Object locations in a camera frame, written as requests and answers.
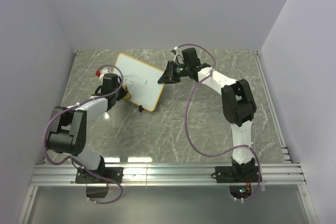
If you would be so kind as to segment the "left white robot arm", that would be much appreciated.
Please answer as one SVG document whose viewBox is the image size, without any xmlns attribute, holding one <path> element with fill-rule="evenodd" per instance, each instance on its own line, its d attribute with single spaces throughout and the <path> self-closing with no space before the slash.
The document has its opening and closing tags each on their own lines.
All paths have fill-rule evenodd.
<svg viewBox="0 0 336 224">
<path fill-rule="evenodd" d="M 87 122 L 109 111 L 117 101 L 129 94 L 122 86 L 122 78 L 115 73 L 102 77 L 102 84 L 88 100 L 70 107 L 57 106 L 44 132 L 45 154 L 48 150 L 66 154 L 80 166 L 81 172 L 94 183 L 100 183 L 108 176 L 104 158 L 87 145 Z"/>
</svg>

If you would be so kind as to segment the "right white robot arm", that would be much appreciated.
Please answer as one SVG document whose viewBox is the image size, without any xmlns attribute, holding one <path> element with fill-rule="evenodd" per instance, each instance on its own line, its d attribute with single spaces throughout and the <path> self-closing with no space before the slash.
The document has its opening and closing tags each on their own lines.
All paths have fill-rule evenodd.
<svg viewBox="0 0 336 224">
<path fill-rule="evenodd" d="M 196 44 L 182 44 L 171 51 L 173 60 L 168 61 L 159 84 L 176 84 L 182 77 L 196 82 L 189 96 L 193 96 L 201 84 L 221 96 L 224 118 L 231 126 L 233 147 L 232 177 L 238 182 L 245 181 L 250 171 L 260 169 L 260 162 L 252 148 L 251 126 L 257 111 L 256 103 L 247 80 L 232 79 L 217 70 L 215 64 L 201 63 Z"/>
</svg>

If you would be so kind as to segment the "yellow bone-shaped eraser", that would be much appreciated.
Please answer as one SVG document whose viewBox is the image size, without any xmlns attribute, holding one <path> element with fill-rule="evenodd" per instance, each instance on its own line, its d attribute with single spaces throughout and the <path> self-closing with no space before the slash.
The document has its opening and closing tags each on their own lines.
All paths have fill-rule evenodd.
<svg viewBox="0 0 336 224">
<path fill-rule="evenodd" d="M 130 98 L 131 98 L 131 94 L 130 94 L 130 92 L 128 91 L 127 86 L 126 86 L 126 85 L 123 85 L 123 89 L 124 89 L 124 97 L 123 97 L 123 99 L 125 99 L 125 100 L 130 99 Z"/>
</svg>

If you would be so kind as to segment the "yellow-framed whiteboard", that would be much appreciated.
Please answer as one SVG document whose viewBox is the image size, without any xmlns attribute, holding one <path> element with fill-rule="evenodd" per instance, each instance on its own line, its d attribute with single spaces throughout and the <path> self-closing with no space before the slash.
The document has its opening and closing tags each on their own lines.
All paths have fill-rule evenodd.
<svg viewBox="0 0 336 224">
<path fill-rule="evenodd" d="M 153 112 L 164 88 L 157 82 L 164 71 L 123 53 L 118 54 L 115 66 L 123 73 L 129 101 Z"/>
</svg>

